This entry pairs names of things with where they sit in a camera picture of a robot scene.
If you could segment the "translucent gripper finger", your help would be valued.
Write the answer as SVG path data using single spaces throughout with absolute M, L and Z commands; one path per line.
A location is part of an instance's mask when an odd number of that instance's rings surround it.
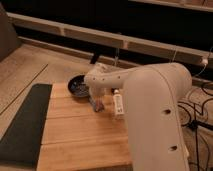
M 92 107 L 95 106 L 94 101 L 93 101 L 93 99 L 91 97 L 89 98 L 89 102 L 90 102 L 90 104 L 91 104 Z

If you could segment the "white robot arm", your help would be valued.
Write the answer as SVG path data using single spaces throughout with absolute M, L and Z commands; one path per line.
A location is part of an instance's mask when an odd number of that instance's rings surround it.
M 97 64 L 84 82 L 93 95 L 102 88 L 123 90 L 133 171 L 189 171 L 178 111 L 178 100 L 192 87 L 186 67 L 161 63 L 107 73 Z

